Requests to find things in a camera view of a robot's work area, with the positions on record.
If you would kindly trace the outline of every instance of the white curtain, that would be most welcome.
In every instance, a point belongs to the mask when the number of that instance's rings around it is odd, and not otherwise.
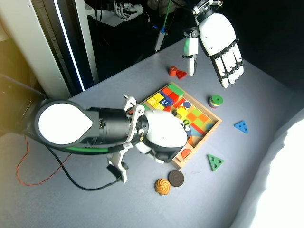
[[[276,133],[230,228],[304,228],[304,109]]]

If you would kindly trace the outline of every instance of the green disc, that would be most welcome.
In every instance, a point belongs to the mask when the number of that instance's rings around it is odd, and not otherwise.
[[[224,99],[217,94],[212,95],[211,101],[216,105],[221,105],[224,102]]]

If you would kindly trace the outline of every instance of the white robotic hand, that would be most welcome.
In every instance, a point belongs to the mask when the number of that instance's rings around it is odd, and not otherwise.
[[[123,20],[129,21],[143,13],[141,4],[132,5],[130,3],[114,1],[114,11]]]
[[[202,47],[210,56],[221,85],[227,88],[244,73],[244,66],[231,23],[224,15],[213,10],[213,6],[221,5],[221,1],[202,0],[193,8],[192,13],[198,27],[187,32],[183,57],[188,59],[187,68],[191,76],[195,72],[199,35]]]

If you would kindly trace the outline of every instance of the green triangle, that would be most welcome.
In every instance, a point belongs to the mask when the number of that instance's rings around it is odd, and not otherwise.
[[[217,158],[216,156],[208,154],[209,163],[211,166],[212,171],[215,171],[218,169],[218,167],[224,163],[224,160]]]

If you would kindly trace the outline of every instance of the green cable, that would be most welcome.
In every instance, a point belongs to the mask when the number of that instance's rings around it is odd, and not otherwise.
[[[167,22],[167,17],[168,17],[168,13],[169,13],[170,3],[171,3],[171,0],[169,0],[169,2],[168,2],[166,17],[165,17],[165,21],[163,22],[163,26],[162,26],[163,28],[165,27],[166,22]]]
[[[88,147],[67,147],[68,150],[78,152],[104,152],[108,153],[108,148],[88,148]]]

